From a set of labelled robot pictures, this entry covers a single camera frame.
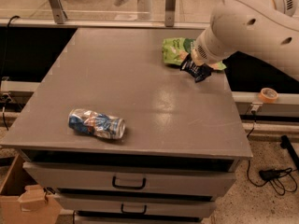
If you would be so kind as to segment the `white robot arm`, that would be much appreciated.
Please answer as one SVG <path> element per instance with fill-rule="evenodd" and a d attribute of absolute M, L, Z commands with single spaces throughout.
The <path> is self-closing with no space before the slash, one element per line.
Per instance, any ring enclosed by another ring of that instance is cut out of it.
<path fill-rule="evenodd" d="M 237 51 L 299 80 L 298 0 L 221 0 L 195 40 L 191 58 L 214 64 Z"/>

